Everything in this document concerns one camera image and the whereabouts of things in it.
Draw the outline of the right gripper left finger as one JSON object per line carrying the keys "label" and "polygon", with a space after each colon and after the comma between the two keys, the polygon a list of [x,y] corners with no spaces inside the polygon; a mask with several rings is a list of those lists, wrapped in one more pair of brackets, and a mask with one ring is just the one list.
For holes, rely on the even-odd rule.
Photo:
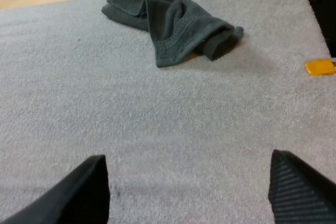
{"label": "right gripper left finger", "polygon": [[107,223],[109,210],[106,156],[94,155],[2,223]]}

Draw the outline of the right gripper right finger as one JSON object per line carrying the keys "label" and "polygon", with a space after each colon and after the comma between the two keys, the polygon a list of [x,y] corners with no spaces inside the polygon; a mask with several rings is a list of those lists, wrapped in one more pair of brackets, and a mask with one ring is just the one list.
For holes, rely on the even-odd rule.
{"label": "right gripper right finger", "polygon": [[268,200],[275,223],[335,223],[335,183],[289,151],[272,152]]}

